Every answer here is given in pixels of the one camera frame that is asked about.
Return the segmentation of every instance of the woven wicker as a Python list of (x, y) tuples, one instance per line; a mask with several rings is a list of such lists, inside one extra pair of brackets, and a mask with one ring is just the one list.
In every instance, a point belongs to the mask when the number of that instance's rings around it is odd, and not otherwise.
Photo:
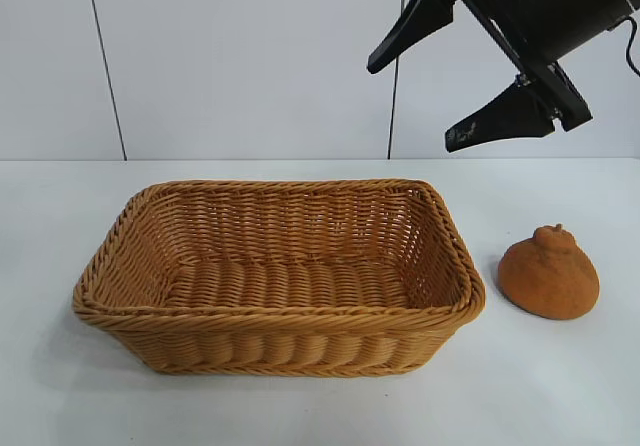
[(161, 372), (377, 376), (422, 366), (484, 298), (425, 183), (186, 181), (129, 201), (73, 307)]

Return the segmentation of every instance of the basket rim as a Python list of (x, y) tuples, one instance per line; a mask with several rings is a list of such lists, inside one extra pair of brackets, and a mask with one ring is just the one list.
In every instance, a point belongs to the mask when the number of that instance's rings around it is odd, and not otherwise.
[[(256, 192), (267, 191), (288, 191), (296, 192), (309, 191), (310, 193), (331, 192), (341, 189), (350, 191), (380, 191), (385, 189), (419, 189), (431, 204), (432, 212), (438, 218), (438, 233), (445, 242), (445, 247), (450, 253), (450, 258), (454, 262), (458, 281), (463, 283), (464, 293), (461, 299), (452, 305), (430, 306), (427, 308), (387, 308), (383, 306), (343, 306), (343, 307), (286, 307), (286, 308), (264, 308), (264, 307), (172, 307), (157, 308), (150, 306), (126, 306), (110, 307), (96, 301), (91, 291), (91, 284), (97, 281), (106, 269), (106, 266), (115, 257), (119, 245), (118, 237), (126, 235), (131, 225), (135, 222), (141, 211), (158, 194), (169, 194), (176, 192), (176, 189), (192, 188), (215, 188), (222, 191), (234, 191), (247, 187), (255, 188)], [(340, 319), (340, 323), (350, 323), (350, 319), (362, 320), (363, 317), (377, 319), (377, 321), (398, 323), (399, 318), (404, 318), (405, 327), (402, 330), (424, 329), (436, 325), (445, 326), (450, 323), (458, 325), (472, 321), (484, 308), (485, 289), (480, 275), (475, 269), (471, 256), (458, 234), (450, 213), (448, 212), (443, 199), (439, 193), (427, 182), (412, 179), (366, 179), (366, 180), (331, 180), (331, 181), (243, 181), (243, 180), (182, 180), (168, 181), (148, 186), (134, 195), (125, 206), (124, 210), (117, 217), (112, 228), (106, 235), (105, 240), (98, 251), (86, 266), (83, 274), (79, 278), (73, 296), (73, 309), (78, 316), (88, 322), (110, 322), (118, 321), (120, 327), (117, 329), (129, 329), (126, 323), (138, 324), (144, 321), (144, 328), (148, 329), (157, 319), (158, 326), (166, 324), (167, 321), (184, 321), (193, 327), (193, 321), (201, 319), (209, 323), (209, 327), (214, 327), (213, 323), (224, 320), (226, 324), (234, 323), (234, 318), (241, 320), (243, 325), (249, 318), (256, 318), (257, 322), (265, 326), (270, 323), (270, 319), (275, 320), (282, 326), (283, 319), (288, 319), (292, 326), (298, 320), (309, 321), (310, 318), (334, 318)]]

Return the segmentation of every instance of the black cable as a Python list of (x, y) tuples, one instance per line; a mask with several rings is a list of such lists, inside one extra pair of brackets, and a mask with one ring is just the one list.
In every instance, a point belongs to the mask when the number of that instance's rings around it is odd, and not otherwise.
[(633, 58), (631, 57), (631, 47), (636, 40), (636, 35), (638, 34), (638, 23), (631, 16), (623, 19), (623, 21), (629, 21), (631, 23), (631, 38), (629, 38), (629, 45), (627, 46), (627, 63), (631, 70), (640, 76), (640, 69), (634, 64)]

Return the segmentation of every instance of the basket bottom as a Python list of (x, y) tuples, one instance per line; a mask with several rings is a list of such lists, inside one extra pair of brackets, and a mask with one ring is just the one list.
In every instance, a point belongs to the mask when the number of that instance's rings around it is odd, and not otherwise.
[(166, 308), (409, 307), (397, 269), (367, 257), (289, 262), (200, 260), (179, 266), (171, 277)]
[(259, 366), (255, 367), (242, 367), (242, 368), (215, 368), (206, 367), (201, 368), (189, 368), (189, 369), (175, 369), (175, 368), (162, 368), (155, 371), (163, 374), (229, 374), (229, 375), (252, 375), (252, 376), (292, 376), (292, 377), (316, 377), (316, 378), (358, 378), (358, 377), (375, 377), (375, 376), (390, 376), (397, 374), (406, 374), (411, 371), (415, 371), (418, 368), (424, 366), (425, 362), (407, 366), (404, 368), (389, 368), (389, 367), (370, 367), (362, 369), (354, 368), (336, 368), (336, 369), (322, 369), (322, 368), (267, 368)]

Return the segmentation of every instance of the table surface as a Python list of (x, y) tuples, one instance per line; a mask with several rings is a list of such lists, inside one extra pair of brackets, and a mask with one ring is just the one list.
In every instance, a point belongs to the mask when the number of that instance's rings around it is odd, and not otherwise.
[[(175, 179), (423, 179), (487, 306), (423, 368), (384, 378), (163, 376), (77, 320), (71, 292), (127, 199)], [(640, 161), (0, 163), (0, 431), (33, 445), (640, 444)], [(562, 222), (600, 274), (570, 322), (496, 290), (501, 255)]]

